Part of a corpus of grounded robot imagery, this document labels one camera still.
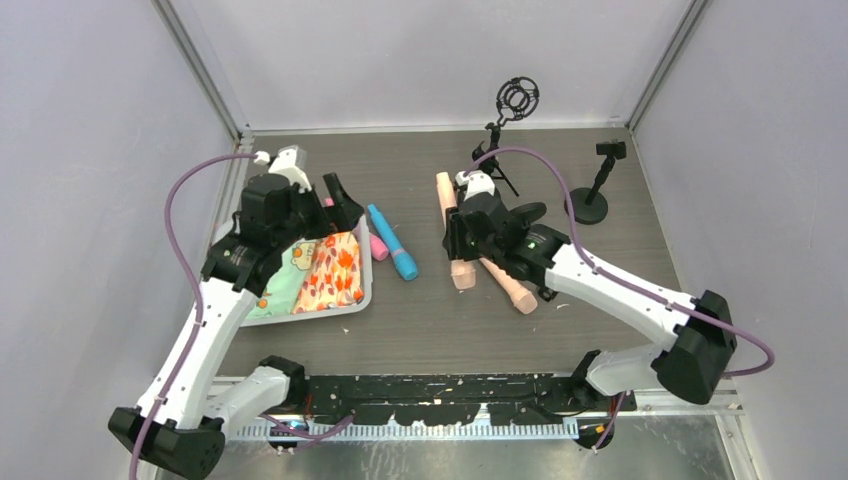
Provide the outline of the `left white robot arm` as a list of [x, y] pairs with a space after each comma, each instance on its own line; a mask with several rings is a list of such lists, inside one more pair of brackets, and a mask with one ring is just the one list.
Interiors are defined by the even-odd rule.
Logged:
[[118, 407], [109, 431], [133, 455], [186, 479], [205, 479], [227, 440], [255, 417], [307, 398], [305, 368], [271, 355], [216, 400], [209, 390], [227, 350], [282, 254], [300, 240], [349, 232], [364, 214], [338, 176], [323, 177], [332, 205], [291, 174], [261, 174], [220, 229], [196, 281], [194, 310], [160, 372], [134, 407]]

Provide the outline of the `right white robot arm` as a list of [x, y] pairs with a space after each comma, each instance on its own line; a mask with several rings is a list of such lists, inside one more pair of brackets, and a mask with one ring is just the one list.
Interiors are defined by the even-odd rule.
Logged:
[[540, 202], [508, 209], [497, 196], [476, 194], [446, 208], [443, 247], [451, 260], [488, 260], [534, 284], [543, 298], [576, 297], [649, 339], [618, 352], [588, 352], [574, 372], [582, 402], [664, 388], [707, 404], [737, 347], [727, 301], [711, 291], [693, 297], [668, 290], [580, 250], [540, 223], [545, 210]]

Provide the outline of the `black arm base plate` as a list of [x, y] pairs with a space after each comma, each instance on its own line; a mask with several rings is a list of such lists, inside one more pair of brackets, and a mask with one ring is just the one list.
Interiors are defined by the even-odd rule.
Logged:
[[313, 375], [304, 390], [270, 414], [322, 424], [347, 416], [361, 426], [468, 425], [488, 414], [496, 426], [548, 425], [579, 414], [609, 416], [612, 397], [592, 394], [569, 376], [551, 373], [451, 375]]

